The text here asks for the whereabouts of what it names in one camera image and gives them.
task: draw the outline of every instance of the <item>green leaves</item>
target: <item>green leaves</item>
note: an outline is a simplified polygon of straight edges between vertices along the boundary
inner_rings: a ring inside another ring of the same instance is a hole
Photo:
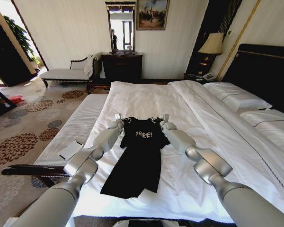
[[[17,38],[20,46],[24,50],[26,56],[30,61],[36,61],[36,58],[31,58],[28,53],[30,52],[32,55],[34,55],[33,50],[30,48],[30,44],[27,42],[29,39],[25,36],[25,33],[27,33],[26,30],[21,28],[20,26],[15,24],[15,21],[13,19],[10,19],[7,16],[3,16],[6,20],[7,24],[9,25],[10,29],[14,33],[14,36]]]

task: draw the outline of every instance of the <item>bed headboard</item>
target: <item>bed headboard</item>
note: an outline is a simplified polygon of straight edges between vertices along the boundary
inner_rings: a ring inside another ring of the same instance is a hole
[[[222,82],[230,82],[284,113],[284,47],[241,44]]]

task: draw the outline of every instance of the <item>black t-shirt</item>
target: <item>black t-shirt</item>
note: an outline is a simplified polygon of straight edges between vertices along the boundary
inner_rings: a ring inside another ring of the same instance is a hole
[[[138,197],[144,188],[157,192],[161,174],[160,149],[169,144],[161,131],[159,118],[124,120],[126,148],[102,187],[101,194],[128,199]]]

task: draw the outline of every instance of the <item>gold trim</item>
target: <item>gold trim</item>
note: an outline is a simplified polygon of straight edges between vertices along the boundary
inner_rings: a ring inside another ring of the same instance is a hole
[[[257,53],[257,52],[250,52],[250,51],[238,51],[241,53],[251,53],[251,54],[257,54],[257,55],[262,55],[262,56],[266,56],[266,57],[272,57],[272,58],[281,58],[284,59],[283,56],[278,56],[278,55],[272,55],[272,54],[266,54],[266,53]]]
[[[135,7],[135,4],[106,4],[106,6],[131,6],[131,7]]]
[[[217,80],[218,80],[218,81],[220,81],[221,74],[222,74],[223,70],[225,69],[225,66],[226,66],[227,62],[228,62],[229,59],[231,58],[232,53],[234,52],[234,50],[236,49],[236,46],[238,45],[238,43],[239,43],[239,41],[240,41],[242,35],[244,34],[244,32],[245,32],[245,30],[246,30],[246,28],[247,28],[247,26],[248,26],[250,20],[252,19],[253,15],[255,14],[255,12],[256,12],[256,10],[257,10],[257,7],[258,7],[258,5],[260,4],[260,2],[261,2],[261,0],[257,0],[256,4],[255,4],[255,6],[254,6],[254,8],[252,9],[252,11],[251,11],[249,17],[247,18],[247,20],[246,20],[246,22],[245,22],[245,24],[244,24],[244,26],[243,26],[243,28],[242,28],[240,34],[238,35],[236,42],[235,42],[234,45],[232,46],[231,51],[228,53],[228,56],[227,56],[227,58],[226,58],[224,64],[222,65],[222,68],[220,69],[220,71],[219,71],[219,73],[218,73],[218,76],[217,76]]]

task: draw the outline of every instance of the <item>white bench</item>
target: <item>white bench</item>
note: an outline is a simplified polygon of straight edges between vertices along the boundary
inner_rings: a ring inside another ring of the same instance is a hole
[[[48,176],[67,176],[63,171],[67,161],[59,157],[58,153],[74,140],[81,144],[86,142],[106,98],[106,94],[88,95],[33,165],[12,165],[4,168],[1,173],[3,175],[35,175],[49,187],[53,185],[53,181]]]

